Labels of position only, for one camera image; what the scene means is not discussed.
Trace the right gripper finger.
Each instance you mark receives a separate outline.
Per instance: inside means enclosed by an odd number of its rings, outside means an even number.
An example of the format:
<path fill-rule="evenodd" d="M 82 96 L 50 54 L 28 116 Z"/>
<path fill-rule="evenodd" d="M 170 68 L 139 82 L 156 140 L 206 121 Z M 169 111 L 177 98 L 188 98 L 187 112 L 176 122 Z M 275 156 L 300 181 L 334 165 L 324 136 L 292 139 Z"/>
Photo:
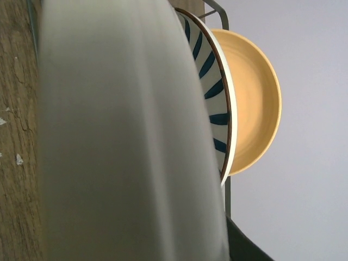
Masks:
<path fill-rule="evenodd" d="M 230 260 L 274 261 L 268 254 L 254 244 L 229 216 L 226 216 L 226 223 Z"/>

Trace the clear plastic lidded bowl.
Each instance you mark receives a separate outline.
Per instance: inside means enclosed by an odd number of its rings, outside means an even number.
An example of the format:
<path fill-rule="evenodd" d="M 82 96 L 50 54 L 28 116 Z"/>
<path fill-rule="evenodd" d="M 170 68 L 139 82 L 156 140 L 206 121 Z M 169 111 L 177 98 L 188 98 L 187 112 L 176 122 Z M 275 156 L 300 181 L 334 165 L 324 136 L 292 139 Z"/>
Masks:
<path fill-rule="evenodd" d="M 229 260 L 203 92 L 168 1 L 44 1 L 47 260 Z"/>

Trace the white blue striped plate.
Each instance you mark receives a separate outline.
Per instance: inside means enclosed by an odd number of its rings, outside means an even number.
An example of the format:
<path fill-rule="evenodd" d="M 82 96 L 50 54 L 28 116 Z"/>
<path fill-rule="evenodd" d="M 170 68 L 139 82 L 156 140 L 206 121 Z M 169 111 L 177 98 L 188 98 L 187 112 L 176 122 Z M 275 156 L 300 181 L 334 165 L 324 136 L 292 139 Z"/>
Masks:
<path fill-rule="evenodd" d="M 237 99 L 222 47 L 212 31 L 194 14 L 175 12 L 183 27 L 201 82 L 209 115 L 221 184 L 232 169 L 237 147 Z"/>

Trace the orange plastic plate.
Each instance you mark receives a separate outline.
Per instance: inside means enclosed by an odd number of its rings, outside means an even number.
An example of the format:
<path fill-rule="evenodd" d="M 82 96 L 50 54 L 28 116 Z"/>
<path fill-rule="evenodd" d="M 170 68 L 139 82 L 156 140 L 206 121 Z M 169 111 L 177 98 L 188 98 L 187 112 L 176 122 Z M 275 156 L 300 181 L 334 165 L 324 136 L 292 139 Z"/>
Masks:
<path fill-rule="evenodd" d="M 238 134 L 234 175 L 256 163 L 272 144 L 281 120 L 282 97 L 276 72 L 264 52 L 235 32 L 213 29 L 232 75 Z"/>

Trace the black wire dish rack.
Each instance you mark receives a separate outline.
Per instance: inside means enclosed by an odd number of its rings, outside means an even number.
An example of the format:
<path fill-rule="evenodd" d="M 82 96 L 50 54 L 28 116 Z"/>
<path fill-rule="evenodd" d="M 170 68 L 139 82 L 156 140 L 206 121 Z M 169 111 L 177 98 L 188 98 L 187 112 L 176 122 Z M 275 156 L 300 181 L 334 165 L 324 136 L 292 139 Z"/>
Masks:
<path fill-rule="evenodd" d="M 228 15 L 225 9 L 216 1 L 203 0 L 206 5 L 212 8 L 211 11 L 200 14 L 198 18 L 203 19 L 207 16 L 210 16 L 214 13 L 218 13 L 221 21 L 221 28 L 225 30 L 229 30 L 229 20 Z M 27 8 L 28 8 L 28 16 L 30 22 L 30 31 L 33 38 L 34 52 L 36 57 L 36 63 L 38 64 L 38 49 L 39 49 L 39 22 L 40 22 L 40 14 L 41 14 L 41 5 L 42 1 L 31 1 L 26 0 Z M 228 216 L 231 216 L 231 179 L 227 177 L 223 185 L 223 195 L 225 202 L 225 211 Z"/>

